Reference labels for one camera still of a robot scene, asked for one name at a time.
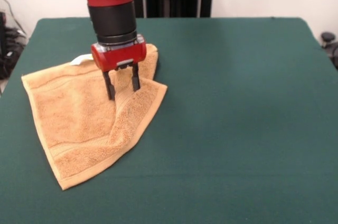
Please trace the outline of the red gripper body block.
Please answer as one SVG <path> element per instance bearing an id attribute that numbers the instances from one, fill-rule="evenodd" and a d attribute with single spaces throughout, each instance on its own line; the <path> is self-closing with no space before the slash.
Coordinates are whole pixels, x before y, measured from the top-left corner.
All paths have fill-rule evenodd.
<path id="1" fill-rule="evenodd" d="M 91 54 L 96 66 L 102 72 L 116 70 L 130 64 L 137 64 L 146 57 L 146 42 L 141 34 L 133 42 L 122 45 L 91 45 Z"/>

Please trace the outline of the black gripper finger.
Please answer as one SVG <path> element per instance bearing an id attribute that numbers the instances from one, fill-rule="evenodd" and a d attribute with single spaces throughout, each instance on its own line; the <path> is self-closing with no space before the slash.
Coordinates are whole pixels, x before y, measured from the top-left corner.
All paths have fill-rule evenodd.
<path id="1" fill-rule="evenodd" d="M 132 85 L 133 85 L 133 91 L 138 91 L 140 89 L 138 63 L 133 63 L 132 65 Z"/>
<path id="2" fill-rule="evenodd" d="M 105 71 L 102 73 L 104 81 L 105 81 L 105 85 L 106 85 L 106 90 L 107 90 L 107 95 L 109 100 L 114 101 L 115 100 L 115 87 L 114 85 L 111 83 L 111 78 L 109 75 L 110 71 Z"/>

